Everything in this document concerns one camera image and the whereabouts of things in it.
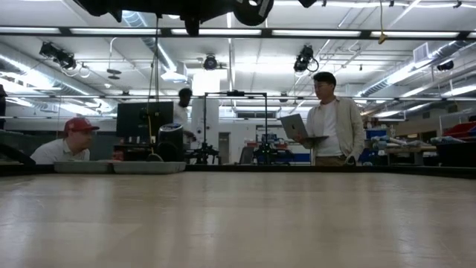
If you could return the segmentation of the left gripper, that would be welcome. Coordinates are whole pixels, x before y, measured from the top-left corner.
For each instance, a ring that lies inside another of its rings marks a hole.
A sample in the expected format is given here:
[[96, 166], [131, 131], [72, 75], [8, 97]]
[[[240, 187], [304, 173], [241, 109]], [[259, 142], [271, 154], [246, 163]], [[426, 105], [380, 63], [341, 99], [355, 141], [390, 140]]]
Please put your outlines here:
[[198, 36], [200, 25], [217, 16], [233, 13], [242, 0], [121, 0], [121, 19], [140, 13], [179, 16], [189, 36]]

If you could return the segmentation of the black overhead light bar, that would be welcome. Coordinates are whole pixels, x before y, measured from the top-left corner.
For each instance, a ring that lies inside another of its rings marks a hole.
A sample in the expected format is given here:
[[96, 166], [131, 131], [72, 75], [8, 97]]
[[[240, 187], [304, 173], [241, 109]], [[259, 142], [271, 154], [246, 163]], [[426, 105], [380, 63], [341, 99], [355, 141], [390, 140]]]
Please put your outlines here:
[[[291, 29], [291, 28], [202, 28], [200, 38], [258, 38], [258, 39], [359, 39], [377, 40], [378, 30]], [[383, 31], [389, 40], [476, 41], [473, 31]], [[62, 36], [62, 37], [187, 37], [184, 28], [92, 28], [57, 26], [0, 26], [0, 36]]]

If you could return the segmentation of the large black case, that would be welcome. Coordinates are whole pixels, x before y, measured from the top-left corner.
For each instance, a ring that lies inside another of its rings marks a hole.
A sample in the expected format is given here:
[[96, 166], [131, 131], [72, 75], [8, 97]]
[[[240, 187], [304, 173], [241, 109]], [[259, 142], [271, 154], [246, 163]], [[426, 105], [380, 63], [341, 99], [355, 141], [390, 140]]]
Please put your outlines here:
[[476, 168], [476, 142], [439, 144], [437, 152], [442, 166]]

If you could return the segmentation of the white ceiling vent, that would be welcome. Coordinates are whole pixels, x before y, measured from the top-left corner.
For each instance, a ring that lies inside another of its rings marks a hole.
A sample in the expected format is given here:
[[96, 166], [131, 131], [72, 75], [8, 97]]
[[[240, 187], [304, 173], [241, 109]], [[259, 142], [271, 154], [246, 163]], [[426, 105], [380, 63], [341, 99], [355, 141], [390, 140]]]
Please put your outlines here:
[[414, 63], [421, 63], [430, 59], [427, 42], [423, 43], [422, 45], [418, 46], [413, 50], [413, 59]]

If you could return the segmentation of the black rig frame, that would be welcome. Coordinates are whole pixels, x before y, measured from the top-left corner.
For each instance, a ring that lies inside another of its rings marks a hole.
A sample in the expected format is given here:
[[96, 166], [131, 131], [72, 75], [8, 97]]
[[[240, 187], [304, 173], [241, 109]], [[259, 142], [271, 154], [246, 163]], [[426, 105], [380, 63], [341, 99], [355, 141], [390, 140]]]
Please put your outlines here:
[[263, 96], [265, 107], [265, 141], [261, 143], [262, 146], [268, 146], [268, 95], [265, 92], [244, 92], [238, 90], [231, 90], [226, 92], [205, 92], [203, 96], [203, 142], [202, 146], [208, 145], [207, 143], [207, 97], [209, 95], [223, 95], [227, 98], [234, 99], [238, 97], [247, 97], [247, 99], [254, 99], [255, 96]]

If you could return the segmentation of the red storage bin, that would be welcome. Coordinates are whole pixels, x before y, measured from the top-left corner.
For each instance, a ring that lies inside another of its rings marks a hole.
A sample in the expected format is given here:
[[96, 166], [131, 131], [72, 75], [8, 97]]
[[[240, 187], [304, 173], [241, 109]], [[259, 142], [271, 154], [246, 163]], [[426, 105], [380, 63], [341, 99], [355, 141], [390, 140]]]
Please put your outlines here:
[[455, 125], [446, 130], [443, 135], [459, 139], [474, 138], [476, 137], [476, 121]]

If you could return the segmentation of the black aluminium table frame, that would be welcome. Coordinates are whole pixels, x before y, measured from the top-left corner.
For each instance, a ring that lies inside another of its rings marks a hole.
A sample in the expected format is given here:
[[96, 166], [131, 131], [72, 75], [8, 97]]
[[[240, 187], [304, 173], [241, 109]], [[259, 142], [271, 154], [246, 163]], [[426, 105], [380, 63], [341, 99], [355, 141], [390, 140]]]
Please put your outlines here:
[[[0, 177], [57, 173], [54, 165], [37, 165], [30, 156], [0, 144], [0, 156], [12, 159], [0, 165]], [[406, 166], [358, 166], [315, 167], [277, 165], [187, 165], [184, 171], [193, 172], [269, 172], [269, 173], [397, 173], [421, 176], [441, 176], [476, 179], [476, 167], [406, 167]]]

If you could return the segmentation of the grey tool kit case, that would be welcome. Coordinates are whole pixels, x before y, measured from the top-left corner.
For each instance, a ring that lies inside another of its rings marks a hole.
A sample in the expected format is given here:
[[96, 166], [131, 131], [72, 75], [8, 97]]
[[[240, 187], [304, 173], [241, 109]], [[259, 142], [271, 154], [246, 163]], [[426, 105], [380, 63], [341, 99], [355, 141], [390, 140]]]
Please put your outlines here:
[[69, 161], [55, 162], [54, 170], [57, 173], [76, 174], [171, 174], [183, 172], [185, 162], [117, 162], [117, 161]]

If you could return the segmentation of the yellow hanging tag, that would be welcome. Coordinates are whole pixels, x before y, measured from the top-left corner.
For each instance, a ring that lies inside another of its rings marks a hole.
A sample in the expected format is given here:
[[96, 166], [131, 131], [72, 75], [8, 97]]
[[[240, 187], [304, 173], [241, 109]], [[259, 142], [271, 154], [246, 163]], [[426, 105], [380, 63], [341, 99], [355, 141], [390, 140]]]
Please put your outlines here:
[[384, 22], [383, 22], [383, 1], [379, 0], [379, 24], [380, 24], [380, 31], [379, 31], [379, 39], [378, 39], [378, 44], [382, 45], [386, 39], [387, 35], [385, 34], [385, 29], [384, 29]]

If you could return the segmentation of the wooden work table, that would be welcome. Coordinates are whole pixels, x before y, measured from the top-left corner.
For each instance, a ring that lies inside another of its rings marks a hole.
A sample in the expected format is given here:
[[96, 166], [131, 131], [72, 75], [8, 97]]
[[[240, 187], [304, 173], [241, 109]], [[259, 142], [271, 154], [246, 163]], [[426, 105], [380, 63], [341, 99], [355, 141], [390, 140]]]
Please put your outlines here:
[[425, 154], [429, 156], [437, 155], [437, 148], [435, 146], [419, 146], [419, 147], [387, 147], [385, 148], [387, 154], [387, 164], [392, 165], [391, 156], [401, 153], [412, 154], [414, 157], [414, 165], [423, 166]]

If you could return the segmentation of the grey laptop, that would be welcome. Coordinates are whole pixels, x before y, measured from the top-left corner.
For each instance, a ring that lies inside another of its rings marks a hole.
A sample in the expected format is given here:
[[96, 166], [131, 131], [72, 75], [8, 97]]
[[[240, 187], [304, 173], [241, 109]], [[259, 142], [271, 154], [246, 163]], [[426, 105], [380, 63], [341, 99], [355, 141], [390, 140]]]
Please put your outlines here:
[[295, 141], [299, 141], [301, 144], [320, 143], [328, 138], [328, 135], [312, 136], [308, 134], [303, 119], [299, 114], [281, 117], [279, 121], [285, 130], [286, 136]]

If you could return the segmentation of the black wire spool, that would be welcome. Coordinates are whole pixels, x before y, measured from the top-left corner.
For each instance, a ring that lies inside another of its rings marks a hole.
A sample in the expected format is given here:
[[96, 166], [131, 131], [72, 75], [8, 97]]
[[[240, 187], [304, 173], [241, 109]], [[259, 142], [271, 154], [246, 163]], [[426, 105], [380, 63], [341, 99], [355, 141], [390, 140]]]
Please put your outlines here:
[[244, 25], [257, 26], [268, 17], [274, 0], [235, 0], [234, 15]]

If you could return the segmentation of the black monitor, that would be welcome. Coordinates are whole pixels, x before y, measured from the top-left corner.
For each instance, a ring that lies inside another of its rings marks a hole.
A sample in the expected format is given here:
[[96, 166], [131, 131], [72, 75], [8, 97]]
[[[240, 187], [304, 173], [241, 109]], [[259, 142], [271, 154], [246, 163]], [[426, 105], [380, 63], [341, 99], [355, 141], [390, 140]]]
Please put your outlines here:
[[173, 108], [173, 102], [120, 103], [116, 135], [122, 138], [156, 135], [162, 125], [173, 122]]

